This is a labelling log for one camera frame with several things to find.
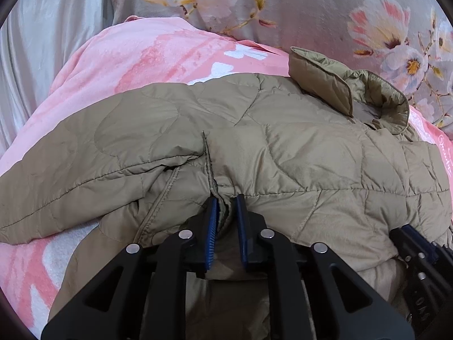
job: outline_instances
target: quilted jacket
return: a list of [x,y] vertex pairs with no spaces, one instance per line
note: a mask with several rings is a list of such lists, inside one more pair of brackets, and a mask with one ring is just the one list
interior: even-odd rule
[[266,281],[241,267],[237,194],[292,242],[326,242],[389,301],[405,272],[390,229],[412,224],[452,246],[443,162],[408,126],[404,95],[299,48],[289,74],[115,95],[62,121],[0,178],[1,242],[99,219],[51,316],[127,244],[160,244],[211,194],[221,204],[216,255],[207,280],[187,278],[188,339],[269,336]]

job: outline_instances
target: silver rivet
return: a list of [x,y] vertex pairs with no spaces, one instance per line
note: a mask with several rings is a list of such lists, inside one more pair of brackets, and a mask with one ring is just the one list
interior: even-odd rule
[[329,248],[327,248],[327,245],[325,245],[324,243],[315,243],[313,245],[313,249],[314,249],[315,252],[325,253],[325,252],[327,252],[327,250]]
[[193,233],[190,230],[181,230],[178,234],[181,239],[190,239],[192,235]]
[[126,252],[128,252],[129,254],[135,254],[137,253],[138,251],[140,250],[140,245],[138,244],[129,244],[127,247],[126,247]]
[[263,229],[263,230],[261,230],[260,235],[262,237],[265,237],[266,239],[271,239],[271,238],[273,238],[275,236],[275,233],[271,229]]

